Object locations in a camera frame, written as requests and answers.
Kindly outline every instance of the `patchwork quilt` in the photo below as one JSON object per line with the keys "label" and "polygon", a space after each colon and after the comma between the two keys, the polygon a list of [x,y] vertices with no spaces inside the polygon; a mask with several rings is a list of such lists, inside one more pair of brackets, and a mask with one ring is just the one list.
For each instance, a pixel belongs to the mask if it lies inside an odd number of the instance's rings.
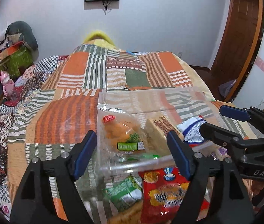
{"label": "patchwork quilt", "polygon": [[[69,56],[51,56],[28,68],[17,81],[12,100],[0,106],[1,212],[9,219],[15,193],[33,157],[54,159],[81,142],[88,130],[97,131],[97,103],[102,90],[168,87],[192,87],[191,78],[170,52],[133,54],[83,44]],[[195,115],[211,120],[222,105],[198,98],[185,109],[189,96],[180,93],[165,95],[164,100],[176,111],[176,122]],[[227,129],[242,137],[253,135],[236,120],[221,119]],[[95,159],[94,152],[76,187],[94,222],[106,223],[118,212],[104,199],[102,189],[125,176],[97,178]],[[49,181],[57,214],[66,220],[55,178]]]}

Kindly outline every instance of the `wooden door frame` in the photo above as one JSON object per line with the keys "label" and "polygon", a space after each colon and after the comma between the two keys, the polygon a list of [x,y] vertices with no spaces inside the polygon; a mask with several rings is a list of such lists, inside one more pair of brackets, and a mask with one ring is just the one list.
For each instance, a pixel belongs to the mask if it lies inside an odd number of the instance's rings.
{"label": "wooden door frame", "polygon": [[[234,2],[234,0],[230,0],[229,13],[228,13],[227,20],[226,20],[226,26],[224,28],[224,33],[222,35],[222,40],[221,40],[220,46],[218,48],[218,52],[217,52],[217,55],[215,57],[214,63],[212,65],[211,72],[213,72],[215,70],[215,67],[216,67],[216,65],[218,63],[218,60],[219,60],[219,58],[221,56],[221,53],[222,53],[222,50],[223,50],[224,42],[226,40],[226,36],[227,36],[227,33],[228,33],[228,27],[229,27],[230,20],[231,20],[233,2]],[[256,30],[255,30],[255,33],[254,33],[254,38],[253,38],[253,42],[252,42],[250,51],[248,53],[248,57],[247,57],[247,59],[246,59],[246,61],[244,63],[244,66],[243,66],[243,68],[242,68],[242,70],[241,70],[241,72],[240,72],[240,74],[239,74],[234,86],[231,88],[229,94],[224,99],[225,102],[229,102],[232,99],[234,93],[236,92],[236,90],[240,86],[240,82],[242,81],[243,77],[246,74],[247,68],[248,68],[248,66],[249,66],[249,64],[251,62],[252,56],[253,56],[253,54],[255,52],[257,41],[258,41],[258,38],[259,38],[259,35],[260,35],[260,29],[261,29],[261,25],[262,25],[262,16],[263,16],[263,0],[259,0],[257,26],[256,26]]]}
{"label": "wooden door frame", "polygon": [[248,53],[248,57],[246,58],[245,64],[244,64],[244,66],[240,72],[240,75],[238,76],[234,86],[231,88],[229,94],[224,99],[225,102],[230,102],[230,100],[233,98],[234,93],[236,92],[236,90],[240,86],[240,82],[242,81],[243,77],[246,74],[247,68],[251,62],[252,56],[253,56],[255,49],[256,49],[257,41],[258,41],[259,36],[260,36],[262,17],[263,17],[263,0],[259,0],[259,11],[258,11],[258,16],[257,16],[257,26],[256,26],[256,30],[254,33],[254,38],[252,41],[250,51]]}

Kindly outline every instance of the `clear plastic box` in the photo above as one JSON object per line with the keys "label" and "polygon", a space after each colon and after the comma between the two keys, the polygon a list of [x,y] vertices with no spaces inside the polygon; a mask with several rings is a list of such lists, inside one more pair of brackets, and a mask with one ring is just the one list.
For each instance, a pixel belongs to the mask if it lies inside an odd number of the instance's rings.
{"label": "clear plastic box", "polygon": [[[200,89],[166,88],[137,91],[102,91],[99,94],[99,103],[113,108],[127,111],[137,118],[144,128],[147,119],[160,114],[164,115],[174,126],[190,117],[201,115],[211,124],[225,127],[219,111],[210,101],[207,101]],[[172,155],[163,155],[156,159],[133,160],[118,162],[114,160],[106,148],[103,140],[102,119],[97,120],[97,163],[104,176],[114,176],[123,173],[133,173],[145,170],[160,169],[175,165]],[[205,142],[193,148],[199,151],[213,144]]]}

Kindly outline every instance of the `wooden door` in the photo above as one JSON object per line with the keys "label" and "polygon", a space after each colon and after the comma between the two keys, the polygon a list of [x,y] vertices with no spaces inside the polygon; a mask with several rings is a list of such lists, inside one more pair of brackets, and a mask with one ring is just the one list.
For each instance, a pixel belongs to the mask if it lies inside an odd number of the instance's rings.
{"label": "wooden door", "polygon": [[237,79],[256,32],[259,0],[231,0],[228,20],[211,72],[220,84]]}

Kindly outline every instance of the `red logo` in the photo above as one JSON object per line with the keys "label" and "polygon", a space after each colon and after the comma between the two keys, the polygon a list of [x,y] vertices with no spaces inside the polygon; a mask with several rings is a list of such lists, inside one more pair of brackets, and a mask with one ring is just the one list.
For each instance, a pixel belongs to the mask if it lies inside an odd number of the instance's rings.
{"label": "red logo", "polygon": [[104,116],[103,117],[103,122],[104,123],[107,123],[107,122],[112,121],[114,119],[115,119],[115,116],[114,115],[107,115],[107,116]]}

